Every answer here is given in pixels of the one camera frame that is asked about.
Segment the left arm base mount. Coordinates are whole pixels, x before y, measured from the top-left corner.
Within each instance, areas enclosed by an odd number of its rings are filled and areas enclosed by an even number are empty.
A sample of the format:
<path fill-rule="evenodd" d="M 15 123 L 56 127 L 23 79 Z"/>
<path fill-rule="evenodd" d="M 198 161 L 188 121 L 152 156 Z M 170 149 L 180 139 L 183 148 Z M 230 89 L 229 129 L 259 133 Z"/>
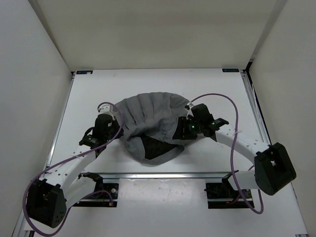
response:
<path fill-rule="evenodd" d="M 119 182 L 104 179 L 97 173 L 84 173 L 78 175 L 78 180 L 91 180 L 94 184 L 93 194 L 74 204 L 74 207 L 117 207 L 119 195 Z"/>

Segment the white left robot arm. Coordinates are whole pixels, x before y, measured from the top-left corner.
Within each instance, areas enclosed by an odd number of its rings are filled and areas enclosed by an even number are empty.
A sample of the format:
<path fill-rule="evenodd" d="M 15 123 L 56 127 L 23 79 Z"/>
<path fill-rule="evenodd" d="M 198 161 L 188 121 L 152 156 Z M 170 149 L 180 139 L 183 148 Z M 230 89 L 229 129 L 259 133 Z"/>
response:
<path fill-rule="evenodd" d="M 25 217 L 56 228 L 64 223 L 75 203 L 89 195 L 101 196 L 104 190 L 101 176 L 84 169 L 123 135 L 123 122 L 123 116 L 99 114 L 70 158 L 52 165 L 30 182 L 23 197 Z"/>

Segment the grey pleated skirt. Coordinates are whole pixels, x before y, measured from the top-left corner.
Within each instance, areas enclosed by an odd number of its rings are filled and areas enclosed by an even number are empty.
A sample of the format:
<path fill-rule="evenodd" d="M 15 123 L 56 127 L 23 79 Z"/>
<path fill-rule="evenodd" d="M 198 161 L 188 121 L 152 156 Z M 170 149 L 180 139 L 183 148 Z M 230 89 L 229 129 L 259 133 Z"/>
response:
<path fill-rule="evenodd" d="M 120 141 L 133 159 L 157 166 L 180 155 L 192 140 L 174 140 L 188 99 L 168 92 L 142 93 L 116 103 L 124 116 Z"/>

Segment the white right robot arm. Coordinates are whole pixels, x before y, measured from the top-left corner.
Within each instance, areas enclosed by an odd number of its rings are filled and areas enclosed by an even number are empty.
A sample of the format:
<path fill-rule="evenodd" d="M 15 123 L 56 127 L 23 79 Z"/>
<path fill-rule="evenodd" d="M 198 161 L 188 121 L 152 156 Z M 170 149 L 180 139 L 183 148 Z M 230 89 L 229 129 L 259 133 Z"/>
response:
<path fill-rule="evenodd" d="M 234 131 L 229 122 L 214 119 L 205 104 L 185 106 L 188 114 L 178 118 L 174 140 L 194 140 L 199 135 L 224 144 L 247 158 L 253 170 L 231 171 L 222 178 L 222 193 L 234 197 L 240 190 L 258 189 L 273 196 L 296 179 L 297 174 L 284 145 L 257 141 L 242 132 Z"/>

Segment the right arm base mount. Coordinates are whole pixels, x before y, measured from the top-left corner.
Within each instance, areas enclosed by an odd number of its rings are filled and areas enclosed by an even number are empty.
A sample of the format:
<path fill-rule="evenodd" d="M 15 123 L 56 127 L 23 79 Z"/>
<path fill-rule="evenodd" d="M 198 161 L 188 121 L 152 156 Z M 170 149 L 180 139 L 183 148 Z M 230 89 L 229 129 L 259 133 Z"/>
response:
<path fill-rule="evenodd" d="M 241 197 L 239 191 L 234 190 L 228 179 L 229 173 L 221 182 L 206 182 L 204 191 L 207 195 L 208 209 L 248 209 L 248 205 Z"/>

